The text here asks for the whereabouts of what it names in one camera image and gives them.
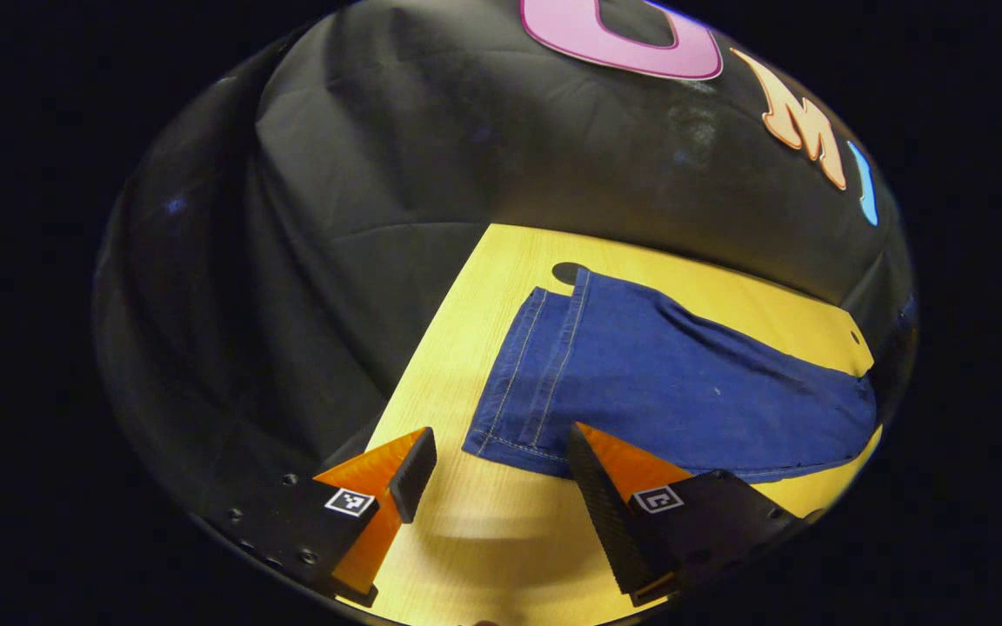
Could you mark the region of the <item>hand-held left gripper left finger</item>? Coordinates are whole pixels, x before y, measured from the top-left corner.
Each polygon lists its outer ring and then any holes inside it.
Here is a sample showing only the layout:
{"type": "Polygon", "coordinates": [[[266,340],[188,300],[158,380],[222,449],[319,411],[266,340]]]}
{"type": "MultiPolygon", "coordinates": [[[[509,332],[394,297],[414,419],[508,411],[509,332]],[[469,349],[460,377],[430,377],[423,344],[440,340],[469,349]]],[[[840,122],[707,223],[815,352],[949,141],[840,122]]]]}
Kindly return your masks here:
{"type": "Polygon", "coordinates": [[[370,607],[377,574],[398,532],[414,522],[435,463],[429,427],[313,476],[234,447],[199,515],[298,585],[370,607]]]}

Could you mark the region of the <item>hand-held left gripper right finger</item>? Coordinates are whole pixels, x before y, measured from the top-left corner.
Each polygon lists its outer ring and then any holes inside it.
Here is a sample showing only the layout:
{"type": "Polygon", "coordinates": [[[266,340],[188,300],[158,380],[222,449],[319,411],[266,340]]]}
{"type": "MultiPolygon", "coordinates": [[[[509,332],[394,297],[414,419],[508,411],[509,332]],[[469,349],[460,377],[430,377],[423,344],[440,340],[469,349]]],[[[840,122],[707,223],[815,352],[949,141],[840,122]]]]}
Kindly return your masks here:
{"type": "Polygon", "coordinates": [[[588,424],[570,427],[567,461],[638,607],[716,585],[810,527],[730,471],[691,473],[588,424]]]}

